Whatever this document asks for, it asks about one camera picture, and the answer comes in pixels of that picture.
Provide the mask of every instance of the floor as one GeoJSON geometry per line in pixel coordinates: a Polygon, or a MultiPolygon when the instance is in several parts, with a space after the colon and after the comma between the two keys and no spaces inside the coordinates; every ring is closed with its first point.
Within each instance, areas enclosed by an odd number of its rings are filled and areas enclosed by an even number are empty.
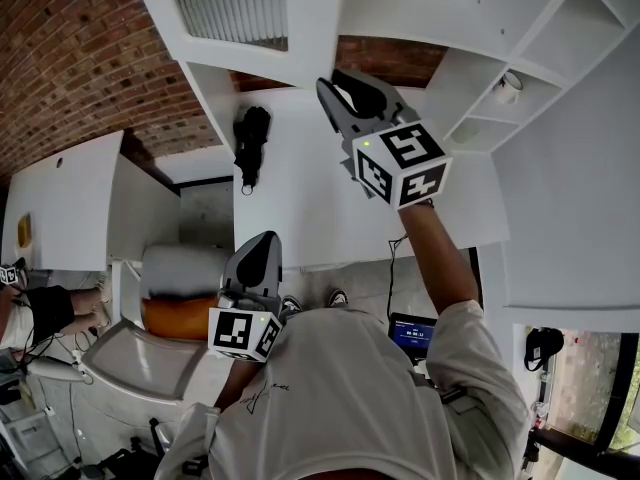
{"type": "MultiPolygon", "coordinates": [[[[183,242],[217,245],[233,244],[233,208],[231,184],[220,183],[192,187],[182,191],[181,240],[183,242]]],[[[288,271],[283,275],[280,295],[298,297],[307,307],[322,306],[323,300],[333,288],[344,289],[350,305],[386,320],[387,294],[389,288],[389,261],[353,264],[339,269],[321,271],[288,271]]],[[[50,284],[61,284],[69,289],[93,285],[95,274],[55,272],[50,284]]],[[[395,287],[391,311],[436,317],[433,305],[421,283],[420,274],[413,258],[401,258],[395,263],[395,287]]],[[[53,342],[48,353],[59,359],[70,361],[69,350],[87,346],[84,336],[65,337],[53,342]]],[[[47,403],[55,410],[50,418],[61,442],[66,458],[60,455],[56,464],[45,471],[64,466],[66,460],[78,456],[78,447],[85,464],[99,462],[120,448],[129,446],[132,436],[152,445],[148,422],[157,418],[166,423],[171,432],[175,430],[183,410],[196,401],[212,404],[226,379],[230,360],[205,356],[192,377],[185,401],[179,406],[170,406],[142,401],[121,393],[96,380],[91,385],[60,382],[38,378],[28,379],[36,405],[47,403]],[[70,407],[73,406],[73,425],[70,407]]]]}

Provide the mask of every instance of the chair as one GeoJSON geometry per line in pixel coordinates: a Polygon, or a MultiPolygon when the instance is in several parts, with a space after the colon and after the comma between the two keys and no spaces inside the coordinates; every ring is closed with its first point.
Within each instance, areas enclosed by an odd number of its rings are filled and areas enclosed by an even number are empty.
{"type": "Polygon", "coordinates": [[[149,334],[141,298],[214,296],[231,254],[213,247],[151,246],[145,250],[139,280],[126,264],[114,265],[114,321],[119,321],[84,354],[83,366],[132,396],[180,403],[207,344],[149,334]]]}

